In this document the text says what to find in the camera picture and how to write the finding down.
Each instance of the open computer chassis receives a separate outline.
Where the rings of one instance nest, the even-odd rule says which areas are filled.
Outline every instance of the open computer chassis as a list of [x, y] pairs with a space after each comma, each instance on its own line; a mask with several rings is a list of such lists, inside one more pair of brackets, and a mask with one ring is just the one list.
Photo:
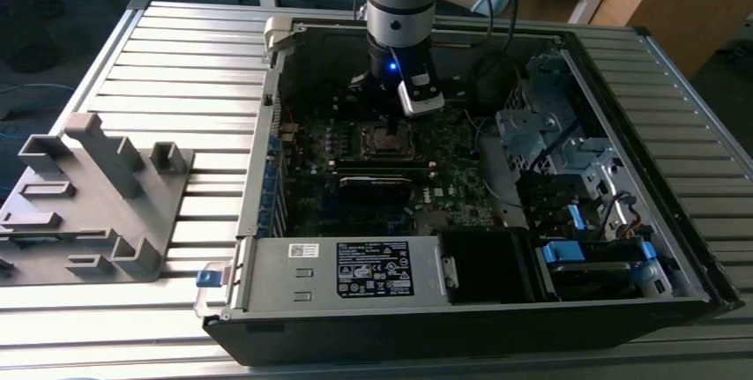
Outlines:
[[286, 22], [203, 320], [242, 364], [609, 347], [741, 305], [574, 34], [517, 31], [501, 63], [505, 29], [434, 49], [447, 105], [389, 120], [363, 24]]

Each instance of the floor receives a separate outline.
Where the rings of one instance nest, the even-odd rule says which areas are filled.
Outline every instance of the floor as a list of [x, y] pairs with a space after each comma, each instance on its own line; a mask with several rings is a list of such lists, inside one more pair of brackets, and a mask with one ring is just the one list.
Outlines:
[[[0, 63], [0, 90], [4, 82], [58, 83], [75, 87], [84, 75], [107, 36], [120, 18], [130, 0], [63, 0], [64, 16], [47, 22], [47, 27], [62, 52], [62, 62], [50, 70], [35, 74], [12, 72]], [[259, 0], [160, 0], [212, 4], [257, 5]], [[351, 0], [282, 0], [283, 6], [350, 10]], [[439, 14], [467, 15], [466, 11], [442, 3]], [[709, 105], [727, 123], [747, 150], [753, 150], [753, 123], [745, 108], [753, 92], [752, 61], [728, 63], [716, 56], [700, 71], [693, 84]], [[15, 157], [24, 143], [22, 139], [32, 133], [47, 132], [70, 93], [63, 89], [19, 89], [0, 95], [0, 110], [11, 115], [0, 120], [0, 201], [7, 189], [24, 169]]]

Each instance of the motherboard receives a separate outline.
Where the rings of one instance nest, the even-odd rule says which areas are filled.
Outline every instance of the motherboard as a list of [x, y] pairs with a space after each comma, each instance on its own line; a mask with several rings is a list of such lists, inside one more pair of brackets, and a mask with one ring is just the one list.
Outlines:
[[430, 235], [501, 223], [467, 111], [389, 122], [354, 96], [306, 98], [281, 108], [289, 236]]

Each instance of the blue latch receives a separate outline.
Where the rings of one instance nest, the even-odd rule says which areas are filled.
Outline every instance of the blue latch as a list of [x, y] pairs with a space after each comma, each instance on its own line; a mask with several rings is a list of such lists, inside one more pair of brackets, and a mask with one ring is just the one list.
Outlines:
[[198, 287], [223, 287], [223, 272], [215, 270], [199, 270], [196, 273]]
[[552, 241], [542, 250], [548, 263], [582, 263], [586, 260], [578, 241]]
[[584, 223], [584, 219], [580, 216], [578, 206], [568, 205], [568, 209], [570, 210], [570, 215], [573, 216], [573, 223], [576, 224], [576, 228], [578, 230], [585, 230], [586, 223]]
[[654, 250], [654, 245], [650, 242], [641, 242], [640, 248], [644, 251], [644, 255], [646, 256], [648, 260], [652, 260], [657, 257], [657, 250]]

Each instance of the slotted metal surface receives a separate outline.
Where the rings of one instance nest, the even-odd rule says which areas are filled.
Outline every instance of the slotted metal surface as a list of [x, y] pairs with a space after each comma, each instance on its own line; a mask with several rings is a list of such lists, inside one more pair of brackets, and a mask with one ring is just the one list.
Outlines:
[[[150, 284], [0, 288], [6, 311], [0, 369], [7, 370], [0, 377], [239, 378], [317, 373], [333, 378], [526, 369], [506, 376], [532, 378], [549, 376], [541, 374], [541, 367], [560, 367], [568, 374], [568, 367], [578, 366], [589, 368], [569, 376], [602, 378], [600, 365], [609, 363], [618, 364], [609, 367], [610, 378], [634, 378], [654, 372], [653, 362], [668, 360], [689, 373], [716, 373], [722, 365], [729, 370], [733, 363], [749, 367], [753, 306], [704, 325], [666, 329], [593, 352], [273, 369], [247, 369], [233, 361], [194, 315], [194, 275], [207, 263], [233, 256], [266, 68], [263, 24], [282, 13], [350, 17], [337, 11], [270, 12], [176, 3], [151, 3], [146, 11], [126, 13], [62, 119], [74, 110], [94, 111], [104, 119], [107, 133], [127, 135], [136, 146], [172, 140], [198, 151], [163, 277]], [[650, 40], [626, 28], [522, 24], [569, 29], [584, 41], [670, 187], [731, 278], [748, 293], [753, 290], [751, 167]], [[220, 305], [223, 290], [208, 294], [208, 302]]]

